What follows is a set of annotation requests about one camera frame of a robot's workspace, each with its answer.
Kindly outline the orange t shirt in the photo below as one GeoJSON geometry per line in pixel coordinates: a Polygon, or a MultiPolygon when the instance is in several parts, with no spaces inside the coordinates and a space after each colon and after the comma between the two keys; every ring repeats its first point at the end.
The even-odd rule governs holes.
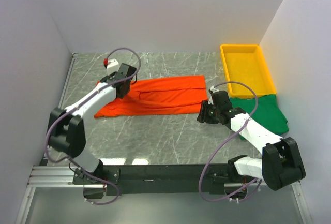
{"type": "Polygon", "coordinates": [[[140,80],[124,98],[109,102],[94,118],[194,114],[207,99],[203,75],[140,80]]]}

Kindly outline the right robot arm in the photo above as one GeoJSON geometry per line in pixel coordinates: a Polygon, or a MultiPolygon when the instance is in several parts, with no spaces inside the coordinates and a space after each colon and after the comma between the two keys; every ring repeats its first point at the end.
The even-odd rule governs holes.
{"type": "Polygon", "coordinates": [[[222,124],[237,132],[262,155],[260,159],[240,155],[230,159],[225,178],[239,182],[244,176],[263,180],[276,191],[306,177],[297,142],[283,138],[258,124],[240,107],[233,107],[226,91],[211,94],[201,102],[200,123],[222,124]]]}

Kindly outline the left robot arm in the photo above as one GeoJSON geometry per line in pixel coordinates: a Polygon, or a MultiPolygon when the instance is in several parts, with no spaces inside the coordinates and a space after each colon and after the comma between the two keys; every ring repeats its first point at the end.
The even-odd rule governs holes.
{"type": "Polygon", "coordinates": [[[69,159],[85,172],[89,182],[96,184],[106,179],[103,163],[86,147],[84,120],[93,117],[101,108],[130,91],[130,83],[138,70],[122,63],[118,71],[103,77],[95,88],[65,109],[55,108],[49,119],[46,144],[69,159]]]}

